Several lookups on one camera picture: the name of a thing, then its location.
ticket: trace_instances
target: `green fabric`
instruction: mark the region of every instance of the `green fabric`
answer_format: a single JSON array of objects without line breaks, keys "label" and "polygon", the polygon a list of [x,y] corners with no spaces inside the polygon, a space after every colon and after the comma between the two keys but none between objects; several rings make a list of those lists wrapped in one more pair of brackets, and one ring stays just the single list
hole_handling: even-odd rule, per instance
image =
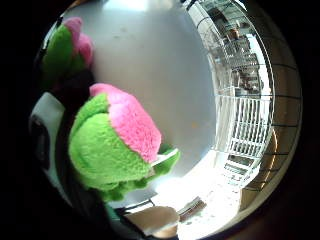
[{"label": "green fabric", "polygon": [[106,94],[99,94],[79,110],[69,136],[69,155],[76,177],[85,188],[95,189],[105,201],[122,200],[134,189],[167,174],[180,157],[178,152],[154,167],[132,151],[112,128]]},{"label": "green fabric", "polygon": [[72,33],[62,24],[53,32],[42,59],[41,84],[45,90],[86,68],[81,54],[73,51]]},{"label": "green fabric", "polygon": [[60,25],[52,34],[42,60],[43,84],[52,86],[69,68],[72,60],[72,35],[69,29]]}]

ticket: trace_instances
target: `green plush toy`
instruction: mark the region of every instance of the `green plush toy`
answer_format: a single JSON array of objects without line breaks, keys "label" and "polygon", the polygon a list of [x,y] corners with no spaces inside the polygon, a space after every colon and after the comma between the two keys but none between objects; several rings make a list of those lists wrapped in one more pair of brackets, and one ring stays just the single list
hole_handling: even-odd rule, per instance
[{"label": "green plush toy", "polygon": [[160,150],[161,134],[137,99],[108,84],[94,84],[90,93],[69,138],[79,181],[108,202],[167,174],[180,152]]},{"label": "green plush toy", "polygon": [[53,30],[41,62],[45,89],[68,79],[92,63],[90,38],[81,32],[82,20],[72,17]]}]

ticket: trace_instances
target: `plush toy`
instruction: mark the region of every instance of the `plush toy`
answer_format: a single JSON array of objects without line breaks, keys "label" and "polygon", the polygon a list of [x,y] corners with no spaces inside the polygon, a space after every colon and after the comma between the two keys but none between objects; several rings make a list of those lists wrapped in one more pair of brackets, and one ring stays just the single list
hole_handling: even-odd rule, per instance
[{"label": "plush toy", "polygon": [[[92,63],[93,45],[81,33],[81,25],[78,17],[62,22],[42,59],[42,81],[59,100],[82,99],[63,87],[81,87],[76,81],[83,77],[77,74]],[[106,202],[122,200],[127,192],[146,187],[167,174],[180,157],[178,149],[161,144],[160,131],[138,100],[115,86],[92,85],[90,99],[75,112],[68,146],[74,174]]]},{"label": "plush toy", "polygon": [[102,83],[94,84],[90,94],[69,138],[79,181],[98,190],[104,201],[117,201],[167,174],[180,152],[164,145],[159,149],[161,134],[138,100]]},{"label": "plush toy", "polygon": [[90,67],[93,46],[90,38],[81,32],[81,26],[81,18],[72,17],[53,30],[41,62],[41,82],[45,89]]}]

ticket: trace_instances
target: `stuffed toy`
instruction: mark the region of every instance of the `stuffed toy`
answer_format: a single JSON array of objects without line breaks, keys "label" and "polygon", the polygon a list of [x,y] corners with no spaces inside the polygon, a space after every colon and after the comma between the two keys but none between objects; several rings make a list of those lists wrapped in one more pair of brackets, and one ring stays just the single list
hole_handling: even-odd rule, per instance
[{"label": "stuffed toy", "polygon": [[180,152],[163,145],[157,154],[161,134],[134,96],[102,83],[90,95],[69,138],[70,158],[85,187],[97,189],[104,201],[118,201],[170,171]]},{"label": "stuffed toy", "polygon": [[[78,17],[62,22],[42,58],[42,81],[58,99],[79,98],[62,86],[82,86],[75,83],[77,74],[92,64],[93,45],[81,25]],[[85,189],[105,202],[119,201],[172,169],[179,150],[161,143],[160,131],[133,95],[105,83],[85,90],[89,99],[75,110],[68,139],[73,173]]]},{"label": "stuffed toy", "polygon": [[81,18],[72,17],[53,30],[41,62],[41,82],[45,89],[90,68],[93,46],[90,38],[81,32],[81,26]]}]

